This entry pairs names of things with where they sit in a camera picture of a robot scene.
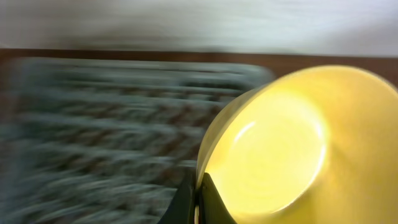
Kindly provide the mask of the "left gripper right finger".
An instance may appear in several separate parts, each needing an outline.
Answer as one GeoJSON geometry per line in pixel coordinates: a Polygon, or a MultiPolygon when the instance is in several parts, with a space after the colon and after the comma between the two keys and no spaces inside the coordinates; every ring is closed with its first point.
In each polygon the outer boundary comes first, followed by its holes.
{"type": "Polygon", "coordinates": [[[198,205],[200,224],[236,224],[208,173],[204,173],[199,188],[198,205]]]}

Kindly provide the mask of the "yellow bowl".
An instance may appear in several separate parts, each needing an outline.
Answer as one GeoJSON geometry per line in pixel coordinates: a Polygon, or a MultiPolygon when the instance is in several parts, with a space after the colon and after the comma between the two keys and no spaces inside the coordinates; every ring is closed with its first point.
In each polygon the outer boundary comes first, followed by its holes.
{"type": "Polygon", "coordinates": [[[250,90],[207,129],[204,173],[236,223],[396,223],[397,88],[330,65],[250,90]]]}

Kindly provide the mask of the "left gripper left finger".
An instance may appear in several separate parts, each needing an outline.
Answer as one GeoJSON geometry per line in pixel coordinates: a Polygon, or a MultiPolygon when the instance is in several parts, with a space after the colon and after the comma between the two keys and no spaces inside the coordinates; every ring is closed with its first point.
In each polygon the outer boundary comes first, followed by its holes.
{"type": "Polygon", "coordinates": [[[194,224],[195,175],[186,174],[158,224],[194,224]]]}

